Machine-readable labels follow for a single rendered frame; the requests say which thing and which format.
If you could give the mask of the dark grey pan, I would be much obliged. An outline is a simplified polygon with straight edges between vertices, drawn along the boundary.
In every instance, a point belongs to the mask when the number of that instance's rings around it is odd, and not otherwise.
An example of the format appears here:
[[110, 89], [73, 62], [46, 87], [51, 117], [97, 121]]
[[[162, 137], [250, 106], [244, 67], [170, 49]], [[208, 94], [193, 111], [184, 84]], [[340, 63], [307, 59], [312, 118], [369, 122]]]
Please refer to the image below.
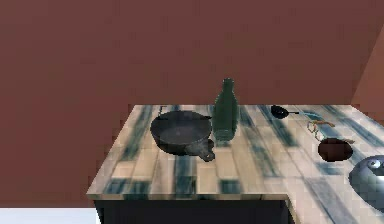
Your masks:
[[215, 159], [210, 116], [188, 110], [164, 113], [162, 109], [150, 125], [151, 135], [162, 151], [176, 156], [197, 156], [205, 162]]

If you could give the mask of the dark green glass bottle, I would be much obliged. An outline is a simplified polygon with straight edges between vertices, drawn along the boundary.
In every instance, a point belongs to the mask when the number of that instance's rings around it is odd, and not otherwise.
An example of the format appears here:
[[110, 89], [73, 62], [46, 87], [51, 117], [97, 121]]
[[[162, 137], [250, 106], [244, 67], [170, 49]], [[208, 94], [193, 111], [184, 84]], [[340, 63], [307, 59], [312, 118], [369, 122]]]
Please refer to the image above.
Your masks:
[[234, 93], [234, 80], [225, 78], [222, 90], [212, 110], [213, 134], [218, 141], [231, 141], [238, 123], [238, 101]]

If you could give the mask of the dark brown round bowl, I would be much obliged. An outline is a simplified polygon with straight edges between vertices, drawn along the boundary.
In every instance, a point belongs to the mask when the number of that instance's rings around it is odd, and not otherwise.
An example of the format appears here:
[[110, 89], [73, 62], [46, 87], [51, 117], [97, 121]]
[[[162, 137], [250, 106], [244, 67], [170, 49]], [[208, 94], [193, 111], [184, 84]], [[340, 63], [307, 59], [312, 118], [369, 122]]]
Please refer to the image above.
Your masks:
[[326, 138], [319, 143], [318, 154], [326, 162], [337, 162], [349, 159], [353, 149], [346, 140]]

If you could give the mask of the wood plank kitchen counter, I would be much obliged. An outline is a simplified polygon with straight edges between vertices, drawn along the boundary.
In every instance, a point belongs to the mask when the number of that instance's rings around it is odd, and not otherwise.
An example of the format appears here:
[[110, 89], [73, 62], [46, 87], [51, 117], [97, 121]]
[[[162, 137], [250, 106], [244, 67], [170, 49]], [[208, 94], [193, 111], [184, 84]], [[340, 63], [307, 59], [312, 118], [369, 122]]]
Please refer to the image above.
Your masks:
[[[215, 147], [212, 162], [176, 157], [156, 146], [150, 123], [160, 109], [134, 107], [88, 189], [90, 199], [277, 199], [294, 224], [384, 224], [384, 214], [348, 183], [355, 164], [384, 154], [384, 127], [352, 106], [292, 105], [291, 116], [278, 121], [265, 105], [245, 105], [235, 138]], [[307, 111], [329, 122], [326, 133], [352, 140], [350, 159], [320, 158]]]

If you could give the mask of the grey round pot lid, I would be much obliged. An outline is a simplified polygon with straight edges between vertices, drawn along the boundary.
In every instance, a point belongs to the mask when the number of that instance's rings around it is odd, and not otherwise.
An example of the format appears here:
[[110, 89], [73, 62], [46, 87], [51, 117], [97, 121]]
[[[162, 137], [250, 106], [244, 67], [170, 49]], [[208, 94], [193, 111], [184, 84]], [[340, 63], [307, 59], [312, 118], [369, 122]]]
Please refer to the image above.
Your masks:
[[374, 155], [358, 162], [349, 173], [354, 191], [371, 207], [384, 213], [384, 155]]

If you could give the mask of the small black ladle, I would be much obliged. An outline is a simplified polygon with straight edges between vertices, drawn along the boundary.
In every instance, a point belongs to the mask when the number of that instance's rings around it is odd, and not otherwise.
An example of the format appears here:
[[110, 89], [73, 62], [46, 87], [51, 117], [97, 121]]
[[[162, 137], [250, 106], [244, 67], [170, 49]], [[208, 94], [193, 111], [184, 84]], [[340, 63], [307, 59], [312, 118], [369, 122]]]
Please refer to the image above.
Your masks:
[[290, 115], [290, 112], [287, 109], [278, 105], [272, 105], [270, 111], [271, 114], [277, 119], [284, 119]]

